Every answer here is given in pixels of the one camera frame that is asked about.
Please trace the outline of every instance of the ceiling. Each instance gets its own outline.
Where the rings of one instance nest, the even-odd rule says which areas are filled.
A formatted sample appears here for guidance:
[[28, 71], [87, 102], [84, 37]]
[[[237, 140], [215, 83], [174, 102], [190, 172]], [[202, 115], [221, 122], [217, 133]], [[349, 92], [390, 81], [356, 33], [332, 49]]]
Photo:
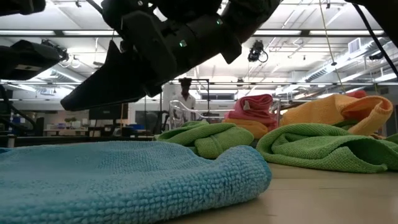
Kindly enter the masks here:
[[[326, 1], [323, 1], [323, 12], [327, 29], [332, 30], [365, 30], [366, 27], [351, 4], [342, 0], [331, 0], [331, 8], [326, 9]], [[29, 16], [12, 15], [0, 17], [2, 29], [24, 30], [106, 30], [110, 27], [103, 21], [101, 15], [84, 0], [79, 0], [81, 7], [77, 7], [74, 0], [47, 0], [44, 12]], [[371, 27], [381, 30], [377, 22], [363, 8]], [[324, 29], [322, 14], [318, 0], [285, 0], [276, 9], [271, 18], [260, 29], [286, 29], [286, 30], [317, 30]], [[0, 37], [1, 45], [11, 45], [22, 39], [21, 37]], [[40, 37], [24, 37], [32, 42], [41, 42]], [[108, 43], [111, 38], [98, 37], [51, 37], [47, 38], [53, 43], [68, 49], [71, 58], [67, 63], [57, 65], [62, 73], [79, 80], [84, 80], [95, 72], [96, 62], [104, 62]], [[330, 37], [331, 52], [335, 57], [348, 51], [348, 43], [356, 39], [351, 37]], [[262, 40], [269, 55], [266, 63], [248, 62], [249, 48], [255, 40]], [[397, 57], [397, 49], [389, 44], [387, 53], [391, 59]], [[245, 82], [297, 82], [303, 76], [307, 76], [312, 70], [326, 65], [331, 59], [327, 39], [324, 37], [252, 37], [243, 43], [240, 57], [228, 65], [221, 55], [197, 66], [195, 78], [209, 78], [214, 82], [236, 82], [238, 78], [244, 78]], [[350, 76], [363, 70], [369, 70], [360, 77], [367, 77], [370, 73], [380, 75], [377, 72], [383, 67], [385, 61], [370, 61], [364, 57], [354, 58], [350, 63], [339, 67], [341, 78]], [[335, 72], [327, 74], [313, 82], [336, 82]]]

